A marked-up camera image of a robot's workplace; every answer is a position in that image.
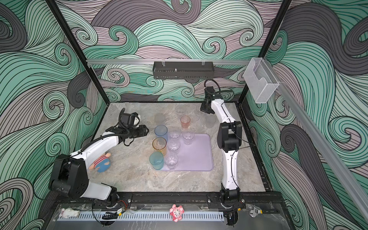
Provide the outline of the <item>yellow translucent cup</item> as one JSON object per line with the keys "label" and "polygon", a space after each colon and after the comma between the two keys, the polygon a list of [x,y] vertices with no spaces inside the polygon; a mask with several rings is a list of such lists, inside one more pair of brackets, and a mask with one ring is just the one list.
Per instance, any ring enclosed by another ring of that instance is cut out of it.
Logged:
{"label": "yellow translucent cup", "polygon": [[166,141],[165,138],[163,138],[163,137],[155,138],[152,142],[152,146],[156,151],[161,152],[163,154],[163,156],[166,155],[166,153],[167,153],[167,149],[166,149],[167,141]]}

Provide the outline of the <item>teal translucent cup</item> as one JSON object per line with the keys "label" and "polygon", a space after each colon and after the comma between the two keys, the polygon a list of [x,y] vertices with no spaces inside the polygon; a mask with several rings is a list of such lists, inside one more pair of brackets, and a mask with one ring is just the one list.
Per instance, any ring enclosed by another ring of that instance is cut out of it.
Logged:
{"label": "teal translucent cup", "polygon": [[149,157],[149,161],[154,170],[161,170],[164,166],[164,156],[161,152],[153,152]]}

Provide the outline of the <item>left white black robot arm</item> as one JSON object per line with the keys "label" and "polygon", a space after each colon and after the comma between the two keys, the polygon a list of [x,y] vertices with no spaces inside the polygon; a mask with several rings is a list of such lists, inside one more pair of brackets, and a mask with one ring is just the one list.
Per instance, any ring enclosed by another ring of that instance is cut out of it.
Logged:
{"label": "left white black robot arm", "polygon": [[109,160],[108,151],[126,140],[145,137],[149,129],[140,124],[138,113],[121,110],[116,125],[105,130],[103,135],[92,140],[71,155],[61,154],[54,162],[49,181],[49,190],[71,199],[89,198],[113,205],[118,200],[117,190],[112,186],[94,183],[88,178],[88,169],[104,170]]}

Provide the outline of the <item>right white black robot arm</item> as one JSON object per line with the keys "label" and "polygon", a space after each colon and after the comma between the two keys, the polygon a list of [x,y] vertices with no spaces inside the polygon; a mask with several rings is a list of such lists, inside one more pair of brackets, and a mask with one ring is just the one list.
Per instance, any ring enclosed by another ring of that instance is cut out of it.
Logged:
{"label": "right white black robot arm", "polygon": [[220,200],[223,205],[240,201],[237,182],[237,156],[242,144],[242,123],[233,118],[221,95],[219,84],[212,79],[204,81],[205,98],[200,110],[213,114],[219,121],[217,144],[223,156],[223,179]]}

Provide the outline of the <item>blue translucent cup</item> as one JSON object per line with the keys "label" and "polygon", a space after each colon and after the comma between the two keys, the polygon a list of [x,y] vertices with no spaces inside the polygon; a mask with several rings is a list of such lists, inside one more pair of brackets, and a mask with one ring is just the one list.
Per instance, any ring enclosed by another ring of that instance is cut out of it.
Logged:
{"label": "blue translucent cup", "polygon": [[168,140],[168,128],[165,125],[158,125],[154,129],[154,133],[155,133],[157,138],[162,137],[165,140]]}

